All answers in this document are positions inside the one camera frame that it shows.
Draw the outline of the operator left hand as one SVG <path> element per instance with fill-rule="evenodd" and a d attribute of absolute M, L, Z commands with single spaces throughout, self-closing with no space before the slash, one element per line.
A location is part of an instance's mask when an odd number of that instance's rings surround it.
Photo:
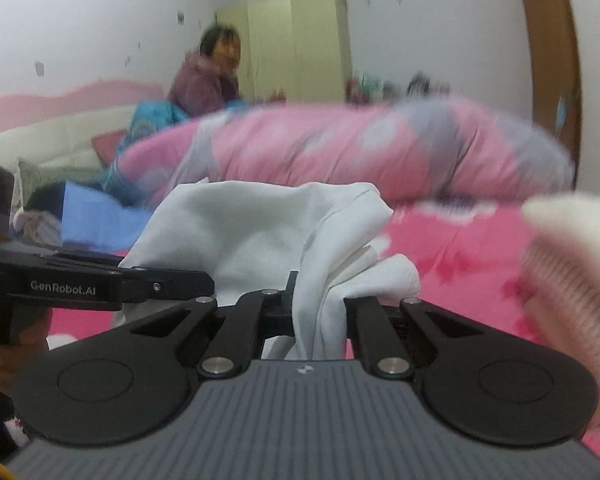
<path fill-rule="evenodd" d="M 43 309 L 42 314 L 20 333 L 16 344 L 0 346 L 0 391 L 12 395 L 20 370 L 39 354 L 48 350 L 47 336 L 50 333 L 52 311 Z"/>

